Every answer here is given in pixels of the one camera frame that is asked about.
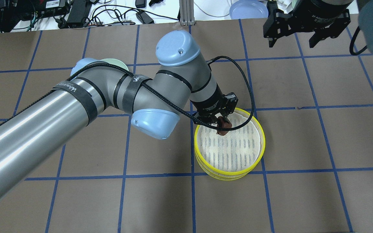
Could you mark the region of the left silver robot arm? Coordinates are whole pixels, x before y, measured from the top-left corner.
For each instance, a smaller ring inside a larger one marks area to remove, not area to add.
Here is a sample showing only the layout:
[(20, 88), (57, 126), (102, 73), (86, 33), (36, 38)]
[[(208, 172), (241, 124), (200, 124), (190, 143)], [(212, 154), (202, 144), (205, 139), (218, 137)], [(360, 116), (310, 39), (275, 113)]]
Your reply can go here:
[(175, 30), (156, 45), (159, 70), (150, 78), (107, 62), (84, 58), (71, 76), (0, 124), (0, 201), (53, 152), (92, 124), (107, 108), (132, 117), (131, 125), (167, 139), (190, 101), (199, 125), (219, 131), (238, 98), (220, 89), (201, 48), (190, 33)]

